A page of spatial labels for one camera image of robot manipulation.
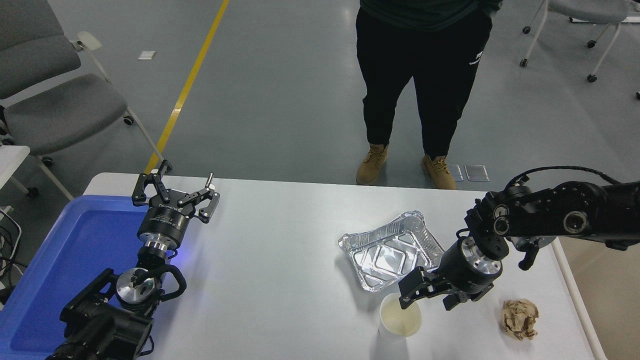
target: chair armrest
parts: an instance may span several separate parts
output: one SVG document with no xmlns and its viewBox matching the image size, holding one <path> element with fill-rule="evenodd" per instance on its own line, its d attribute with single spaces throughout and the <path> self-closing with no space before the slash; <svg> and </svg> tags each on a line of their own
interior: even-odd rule
<svg viewBox="0 0 640 360">
<path fill-rule="evenodd" d="M 102 64 L 100 64 L 98 59 L 96 59 L 96 57 L 93 55 L 93 51 L 100 49 L 102 47 L 102 44 L 98 41 L 98 39 L 95 38 L 95 36 L 91 35 L 87 31 L 80 31 L 78 33 L 78 39 L 79 40 L 77 41 L 71 41 L 71 44 L 73 44 L 76 51 L 84 51 L 86 55 L 89 56 L 89 59 L 93 61 L 98 70 L 100 70 L 100 73 L 102 74 L 104 80 L 107 83 L 111 84 L 111 79 L 109 78 L 109 75 L 107 75 L 106 70 L 104 70 Z"/>
<path fill-rule="evenodd" d="M 78 33 L 78 39 L 83 43 L 84 48 L 89 48 L 91 51 L 96 51 L 102 47 L 102 44 L 87 31 L 80 31 Z"/>
</svg>

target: blue tray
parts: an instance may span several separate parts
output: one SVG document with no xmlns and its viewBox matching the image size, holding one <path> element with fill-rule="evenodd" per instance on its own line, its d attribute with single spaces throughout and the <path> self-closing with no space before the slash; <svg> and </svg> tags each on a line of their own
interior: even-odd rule
<svg viewBox="0 0 640 360">
<path fill-rule="evenodd" d="M 67 302 L 105 268 L 120 274 L 136 265 L 146 211 L 115 196 L 86 195 L 65 206 L 0 311 L 0 359 L 42 360 L 64 341 Z"/>
</svg>

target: shoelace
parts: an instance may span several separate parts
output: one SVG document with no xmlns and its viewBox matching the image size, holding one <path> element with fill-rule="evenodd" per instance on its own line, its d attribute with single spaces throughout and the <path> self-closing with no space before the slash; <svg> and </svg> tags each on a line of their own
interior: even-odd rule
<svg viewBox="0 0 640 360">
<path fill-rule="evenodd" d="M 368 162 L 369 160 L 373 159 L 373 161 L 376 162 L 376 166 L 378 166 L 380 165 L 379 162 L 382 161 L 382 158 L 384 157 L 384 155 L 385 155 L 384 152 L 369 151 L 365 162 Z"/>
<path fill-rule="evenodd" d="M 433 162 L 433 168 L 436 172 L 446 172 L 447 174 L 450 174 L 445 158 L 436 159 L 436 161 Z"/>
</svg>

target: yellow floor line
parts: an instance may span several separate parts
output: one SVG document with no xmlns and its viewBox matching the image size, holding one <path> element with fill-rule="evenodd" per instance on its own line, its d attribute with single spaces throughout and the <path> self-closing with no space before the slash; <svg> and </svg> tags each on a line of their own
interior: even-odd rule
<svg viewBox="0 0 640 360">
<path fill-rule="evenodd" d="M 207 55 L 207 50 L 209 50 L 209 46 L 211 45 L 211 40 L 213 39 L 213 36 L 216 34 L 216 30 L 218 29 L 218 25 L 220 24 L 222 15 L 224 15 L 225 10 L 227 9 L 228 3 L 229 3 L 229 0 L 224 0 L 222 2 L 222 5 L 218 10 L 218 14 L 216 15 L 215 20 L 213 20 L 213 24 L 211 24 L 211 29 L 209 29 L 207 38 L 204 40 L 204 44 L 202 44 L 202 47 L 200 48 L 200 53 L 196 58 L 196 62 L 193 64 L 193 67 L 191 68 L 189 77 L 187 78 L 187 81 L 184 83 L 184 86 L 182 87 L 182 92 L 178 97 L 178 101 L 175 103 L 175 106 L 173 107 L 173 111 L 171 112 L 171 116 L 169 116 L 169 120 L 166 122 L 166 126 L 164 127 L 162 135 L 160 136 L 160 139 L 158 140 L 158 143 L 157 143 L 157 148 L 158 150 L 160 150 L 160 152 L 164 150 L 164 146 L 166 145 L 166 142 L 169 140 L 169 136 L 171 136 L 173 127 L 175 126 L 176 121 L 178 121 L 178 116 L 180 115 L 180 111 L 182 111 L 184 102 L 186 101 L 187 96 L 189 95 L 189 91 L 191 91 L 193 82 L 196 79 L 196 76 L 198 75 L 200 66 L 202 65 L 202 61 L 204 60 L 204 57 Z M 153 168 L 155 168 L 157 165 L 157 162 L 158 162 L 158 157 L 155 153 L 153 153 L 151 155 L 151 158 L 149 159 L 149 162 L 147 163 L 145 173 L 148 174 Z"/>
</svg>

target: black pants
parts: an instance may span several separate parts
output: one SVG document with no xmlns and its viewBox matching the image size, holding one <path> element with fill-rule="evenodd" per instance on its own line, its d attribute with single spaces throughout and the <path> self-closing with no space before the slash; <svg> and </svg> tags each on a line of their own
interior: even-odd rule
<svg viewBox="0 0 640 360">
<path fill-rule="evenodd" d="M 446 155 L 491 28 L 481 10 L 427 32 L 398 28 L 360 9 L 357 49 L 367 85 L 362 102 L 369 143 L 389 143 L 398 97 L 413 78 L 424 152 Z"/>
</svg>

